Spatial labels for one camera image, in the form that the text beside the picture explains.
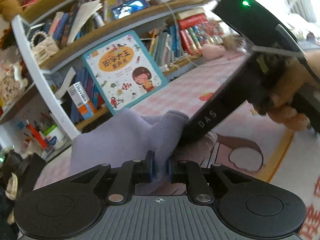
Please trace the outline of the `person's right hand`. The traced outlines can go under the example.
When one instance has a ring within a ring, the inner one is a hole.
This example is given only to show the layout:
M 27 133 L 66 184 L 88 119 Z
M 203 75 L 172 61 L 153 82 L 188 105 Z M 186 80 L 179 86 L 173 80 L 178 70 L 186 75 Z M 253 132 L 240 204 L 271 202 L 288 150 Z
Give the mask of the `person's right hand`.
M 295 57 L 289 59 L 285 67 L 284 74 L 269 93 L 268 106 L 254 103 L 253 108 L 260 115 L 268 115 L 274 122 L 293 131 L 303 131 L 309 126 L 310 120 L 304 113 L 298 113 L 291 107 L 289 101 L 303 85 L 319 89 L 319 83 Z

